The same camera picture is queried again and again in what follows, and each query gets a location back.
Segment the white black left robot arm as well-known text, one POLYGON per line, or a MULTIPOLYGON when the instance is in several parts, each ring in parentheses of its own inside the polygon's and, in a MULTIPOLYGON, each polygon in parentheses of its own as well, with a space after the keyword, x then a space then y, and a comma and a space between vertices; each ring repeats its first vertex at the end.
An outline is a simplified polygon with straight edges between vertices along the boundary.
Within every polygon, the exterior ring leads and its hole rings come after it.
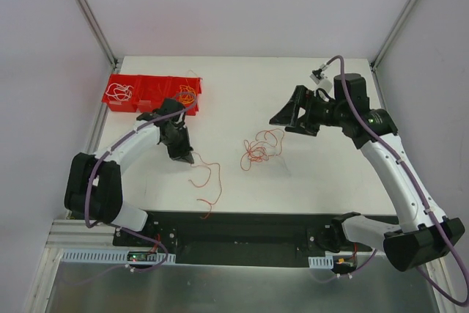
POLYGON ((137 116, 131 130, 112 145, 92 154, 80 152, 71 162, 64 206, 84 216, 87 227, 106 224, 130 230, 138 246, 155 237, 155 220, 145 210, 124 200, 122 175, 151 148, 163 144, 173 161, 193 163, 188 129, 188 107, 166 98, 160 108, 137 116))

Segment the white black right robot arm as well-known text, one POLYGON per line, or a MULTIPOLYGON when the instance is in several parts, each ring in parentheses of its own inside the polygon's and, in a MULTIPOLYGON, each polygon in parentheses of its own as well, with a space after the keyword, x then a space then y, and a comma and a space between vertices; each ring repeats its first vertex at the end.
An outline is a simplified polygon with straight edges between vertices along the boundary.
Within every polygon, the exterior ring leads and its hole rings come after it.
POLYGON ((456 244, 465 232, 464 225, 459 218, 449 218, 428 193, 418 195, 402 167, 406 153, 398 130, 386 110, 370 108, 365 78, 357 73, 336 76, 333 90, 333 98, 323 100, 316 92, 297 85, 269 123, 306 136, 316 136, 323 125, 341 128, 373 166, 398 223, 346 213, 335 217, 330 228, 319 235, 319 245, 337 253, 361 243, 384 251, 401 272, 447 255, 449 248, 444 240, 456 244))

